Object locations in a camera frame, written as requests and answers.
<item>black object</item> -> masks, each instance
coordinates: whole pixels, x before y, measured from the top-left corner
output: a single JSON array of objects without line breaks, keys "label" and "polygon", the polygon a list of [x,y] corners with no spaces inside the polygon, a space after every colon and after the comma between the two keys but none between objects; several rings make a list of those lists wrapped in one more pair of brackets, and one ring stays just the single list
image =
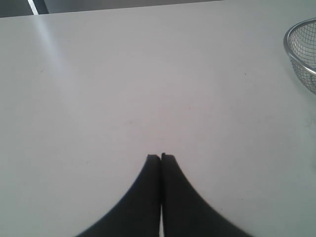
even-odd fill
[{"label": "black object", "polygon": [[147,160],[119,203],[78,237],[158,237],[160,224],[160,158]]},{"label": "black object", "polygon": [[162,154],[161,187],[165,237],[250,237],[198,195],[172,155]]}]

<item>table surface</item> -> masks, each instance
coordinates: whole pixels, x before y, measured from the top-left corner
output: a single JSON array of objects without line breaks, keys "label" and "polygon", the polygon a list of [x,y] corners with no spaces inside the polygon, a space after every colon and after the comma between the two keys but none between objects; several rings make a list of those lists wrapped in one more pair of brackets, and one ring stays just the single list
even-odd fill
[{"label": "table surface", "polygon": [[255,237],[316,233],[316,96],[285,32],[312,0],[0,19],[0,235],[70,237],[173,154]]}]

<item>white tabletop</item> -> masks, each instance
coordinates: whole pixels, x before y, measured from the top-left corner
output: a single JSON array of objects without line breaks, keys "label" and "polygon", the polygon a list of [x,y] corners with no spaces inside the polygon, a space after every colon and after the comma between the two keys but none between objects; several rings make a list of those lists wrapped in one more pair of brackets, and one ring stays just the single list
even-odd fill
[{"label": "white tabletop", "polygon": [[0,236],[70,237],[147,154],[256,237],[316,233],[316,96],[283,51],[312,0],[0,19]]}]

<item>wire mesh basket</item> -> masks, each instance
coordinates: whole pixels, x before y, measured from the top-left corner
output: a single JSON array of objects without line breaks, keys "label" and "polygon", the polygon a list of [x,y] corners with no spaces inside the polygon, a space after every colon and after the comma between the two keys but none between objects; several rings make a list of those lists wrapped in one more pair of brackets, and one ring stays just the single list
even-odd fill
[{"label": "wire mesh basket", "polygon": [[316,94],[316,18],[298,23],[289,29],[283,44],[295,74]]}]

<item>metal mesh strainer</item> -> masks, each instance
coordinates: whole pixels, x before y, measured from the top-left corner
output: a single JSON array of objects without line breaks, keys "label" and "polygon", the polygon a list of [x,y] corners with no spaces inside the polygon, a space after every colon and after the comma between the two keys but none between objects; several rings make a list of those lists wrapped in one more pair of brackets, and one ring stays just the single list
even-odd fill
[{"label": "metal mesh strainer", "polygon": [[295,74],[316,94],[316,18],[298,23],[289,29],[283,44]]}]

